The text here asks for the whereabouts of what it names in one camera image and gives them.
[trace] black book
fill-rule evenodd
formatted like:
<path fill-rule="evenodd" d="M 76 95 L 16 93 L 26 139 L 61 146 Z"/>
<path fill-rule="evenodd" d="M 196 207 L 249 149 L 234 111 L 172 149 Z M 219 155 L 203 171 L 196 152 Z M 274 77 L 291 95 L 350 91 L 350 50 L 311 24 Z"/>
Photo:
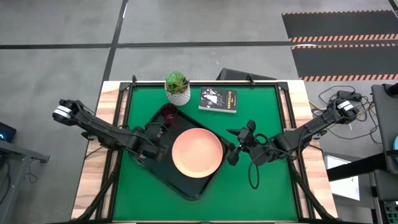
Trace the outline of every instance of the black book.
<path fill-rule="evenodd" d="M 202 87 L 199 109 L 236 113 L 238 92 L 222 88 Z"/>

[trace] succulent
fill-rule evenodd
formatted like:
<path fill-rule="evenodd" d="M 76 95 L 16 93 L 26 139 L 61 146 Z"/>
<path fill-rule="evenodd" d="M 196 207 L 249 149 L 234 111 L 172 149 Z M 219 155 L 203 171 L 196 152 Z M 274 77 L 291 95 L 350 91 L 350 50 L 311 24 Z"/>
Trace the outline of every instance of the succulent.
<path fill-rule="evenodd" d="M 174 71 L 166 75 L 166 90 L 171 94 L 183 93 L 188 86 L 187 80 L 181 72 Z"/>

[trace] green table surface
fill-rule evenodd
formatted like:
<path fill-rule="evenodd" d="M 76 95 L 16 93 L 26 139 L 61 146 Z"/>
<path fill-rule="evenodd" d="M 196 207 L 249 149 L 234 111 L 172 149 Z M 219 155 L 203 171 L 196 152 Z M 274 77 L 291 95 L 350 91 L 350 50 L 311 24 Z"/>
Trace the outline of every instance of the green table surface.
<path fill-rule="evenodd" d="M 236 114 L 198 109 L 200 86 L 191 86 L 190 101 L 179 109 L 227 140 L 237 143 L 227 128 L 241 128 L 249 119 L 256 133 L 273 136 L 282 131 L 274 86 L 223 86 L 238 91 Z M 134 87 L 129 127 L 144 126 L 154 113 L 168 103 L 163 86 Z M 168 188 L 133 162 L 124 152 L 114 208 L 114 220 L 297 220 L 294 196 L 286 160 L 259 167 L 260 186 L 248 182 L 248 154 L 241 153 L 236 166 L 227 161 L 202 198 L 189 201 Z M 252 172 L 255 181 L 255 170 Z"/>

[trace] white plant pot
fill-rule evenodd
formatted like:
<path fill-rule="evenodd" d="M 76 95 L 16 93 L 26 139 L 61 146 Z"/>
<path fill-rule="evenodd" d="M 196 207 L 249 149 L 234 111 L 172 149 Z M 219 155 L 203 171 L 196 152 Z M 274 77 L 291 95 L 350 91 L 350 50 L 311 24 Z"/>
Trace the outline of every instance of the white plant pot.
<path fill-rule="evenodd" d="M 169 91 L 166 89 L 166 83 L 164 83 L 164 89 L 166 91 L 167 99 L 169 99 L 169 101 L 176 106 L 182 106 L 188 103 L 189 99 L 191 98 L 191 89 L 189 84 L 185 92 L 179 94 L 169 93 Z"/>

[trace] potted plant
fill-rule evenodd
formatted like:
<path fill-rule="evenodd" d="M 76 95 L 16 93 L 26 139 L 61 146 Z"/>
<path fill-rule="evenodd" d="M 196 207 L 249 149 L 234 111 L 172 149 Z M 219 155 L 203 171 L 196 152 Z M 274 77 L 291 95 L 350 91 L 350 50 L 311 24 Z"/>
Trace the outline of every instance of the potted plant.
<path fill-rule="evenodd" d="M 189 80 L 181 72 L 174 71 L 166 75 L 164 88 L 167 98 L 174 105 L 184 105 L 191 97 Z"/>

